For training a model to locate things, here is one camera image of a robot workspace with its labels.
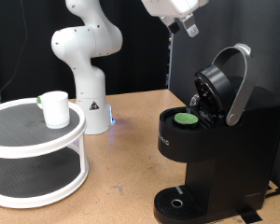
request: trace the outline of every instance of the coffee maker handle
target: coffee maker handle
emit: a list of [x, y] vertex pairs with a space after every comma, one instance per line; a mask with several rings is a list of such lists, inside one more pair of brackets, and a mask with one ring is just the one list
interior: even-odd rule
[[242, 84], [235, 96], [231, 109], [226, 117], [226, 122], [229, 126], [233, 126], [240, 120], [246, 103], [258, 80], [258, 68], [255, 59], [251, 54], [251, 48], [245, 44], [236, 44], [234, 47], [229, 47], [222, 50], [214, 59], [213, 65], [222, 70], [222, 67], [234, 54], [240, 53], [245, 62], [245, 73]]

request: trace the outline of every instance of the green coffee pod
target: green coffee pod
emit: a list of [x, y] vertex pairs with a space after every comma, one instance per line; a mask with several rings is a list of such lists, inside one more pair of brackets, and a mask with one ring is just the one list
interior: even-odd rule
[[175, 114], [175, 122], [183, 126], [195, 127], [198, 122], [198, 118], [190, 113], [178, 113]]

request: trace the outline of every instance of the blue light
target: blue light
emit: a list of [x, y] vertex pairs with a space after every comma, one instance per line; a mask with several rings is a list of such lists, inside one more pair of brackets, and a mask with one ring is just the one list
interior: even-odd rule
[[113, 119], [113, 117], [112, 117], [112, 105], [110, 105], [110, 122], [111, 122], [111, 125], [116, 122], [115, 119]]

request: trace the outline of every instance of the two-tier stand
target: two-tier stand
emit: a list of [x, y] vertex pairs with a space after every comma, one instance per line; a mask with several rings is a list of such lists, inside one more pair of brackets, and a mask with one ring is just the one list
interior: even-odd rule
[[85, 181], [83, 111], [72, 103], [70, 124], [49, 129], [35, 98], [0, 105], [0, 205], [39, 207], [73, 193]]

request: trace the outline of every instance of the green object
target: green object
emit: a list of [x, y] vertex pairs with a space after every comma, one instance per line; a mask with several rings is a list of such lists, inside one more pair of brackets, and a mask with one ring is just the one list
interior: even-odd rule
[[41, 104], [41, 99], [40, 99], [39, 96], [37, 96], [36, 101], [37, 101], [38, 104]]
[[198, 118], [189, 113], [178, 113], [175, 114], [175, 121], [180, 124], [194, 124], [198, 122]]

